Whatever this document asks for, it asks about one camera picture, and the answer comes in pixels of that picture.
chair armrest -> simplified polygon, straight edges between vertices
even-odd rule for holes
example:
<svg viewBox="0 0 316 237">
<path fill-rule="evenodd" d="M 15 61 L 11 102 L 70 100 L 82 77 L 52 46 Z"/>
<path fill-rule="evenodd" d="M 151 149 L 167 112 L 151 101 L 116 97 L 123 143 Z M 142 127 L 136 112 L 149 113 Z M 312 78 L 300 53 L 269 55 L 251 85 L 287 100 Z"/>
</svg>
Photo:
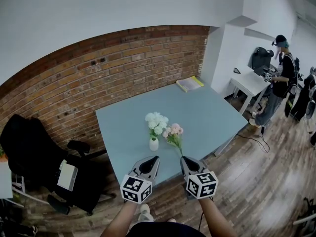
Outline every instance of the chair armrest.
<svg viewBox="0 0 316 237">
<path fill-rule="evenodd" d="M 90 145 L 78 140 L 71 140 L 68 143 L 67 147 L 78 151 L 81 157 L 84 157 L 85 154 L 88 154 L 90 152 Z"/>
<path fill-rule="evenodd" d="M 61 202 L 58 199 L 54 198 L 52 195 L 47 196 L 47 202 L 58 212 L 68 215 L 70 207 L 66 202 Z"/>
</svg>

white vase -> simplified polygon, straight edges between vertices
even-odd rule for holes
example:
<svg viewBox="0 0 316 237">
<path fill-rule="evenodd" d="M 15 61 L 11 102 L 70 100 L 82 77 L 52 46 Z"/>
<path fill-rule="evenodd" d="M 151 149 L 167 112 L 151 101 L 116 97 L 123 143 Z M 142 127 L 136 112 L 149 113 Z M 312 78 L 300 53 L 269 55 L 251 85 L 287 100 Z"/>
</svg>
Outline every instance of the white vase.
<svg viewBox="0 0 316 237">
<path fill-rule="evenodd" d="M 158 140 L 158 138 L 151 137 L 149 139 L 149 148 L 150 148 L 150 150 L 151 151 L 157 151 L 158 147 L 159 147 L 159 140 Z"/>
</svg>

brick wall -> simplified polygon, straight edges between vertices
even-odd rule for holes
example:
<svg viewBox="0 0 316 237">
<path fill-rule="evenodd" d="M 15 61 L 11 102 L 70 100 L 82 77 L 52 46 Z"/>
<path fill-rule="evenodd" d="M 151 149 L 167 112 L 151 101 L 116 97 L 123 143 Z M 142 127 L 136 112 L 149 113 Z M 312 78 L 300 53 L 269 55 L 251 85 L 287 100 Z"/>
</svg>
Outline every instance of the brick wall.
<svg viewBox="0 0 316 237">
<path fill-rule="evenodd" d="M 104 149 L 95 110 L 199 76 L 208 26 L 119 31 L 59 49 L 0 86 L 0 132 L 13 114 L 39 118 L 62 148 L 82 140 Z"/>
</svg>

jeans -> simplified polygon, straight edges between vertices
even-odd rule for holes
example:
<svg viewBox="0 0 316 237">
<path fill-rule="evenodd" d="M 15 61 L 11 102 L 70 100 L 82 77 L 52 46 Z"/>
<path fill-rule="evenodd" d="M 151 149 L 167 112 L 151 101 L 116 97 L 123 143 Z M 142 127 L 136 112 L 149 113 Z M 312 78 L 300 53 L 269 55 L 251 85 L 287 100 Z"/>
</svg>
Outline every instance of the jeans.
<svg viewBox="0 0 316 237">
<path fill-rule="evenodd" d="M 266 107 L 264 108 L 261 114 L 256 115 L 255 122 L 257 125 L 265 125 L 270 118 L 273 116 L 277 108 L 279 107 L 280 103 L 282 102 L 283 98 L 277 97 L 276 95 L 271 92 Z"/>
</svg>

white desk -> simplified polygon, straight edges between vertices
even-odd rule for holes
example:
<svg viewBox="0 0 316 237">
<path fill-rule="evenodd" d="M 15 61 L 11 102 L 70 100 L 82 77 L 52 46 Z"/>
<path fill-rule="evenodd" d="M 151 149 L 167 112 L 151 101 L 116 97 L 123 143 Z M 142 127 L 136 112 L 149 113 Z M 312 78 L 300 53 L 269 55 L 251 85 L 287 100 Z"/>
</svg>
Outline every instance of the white desk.
<svg viewBox="0 0 316 237">
<path fill-rule="evenodd" d="M 239 66 L 237 69 L 241 74 L 234 73 L 231 78 L 231 83 L 235 86 L 234 98 L 237 96 L 239 90 L 247 95 L 247 99 L 239 111 L 239 113 L 243 114 L 252 97 L 258 95 L 261 92 L 257 101 L 253 105 L 252 110 L 254 110 L 270 83 L 265 81 L 263 77 L 254 73 L 253 70 L 248 66 Z"/>
<path fill-rule="evenodd" d="M 12 198 L 11 170 L 8 162 L 0 162 L 0 199 Z"/>
</svg>

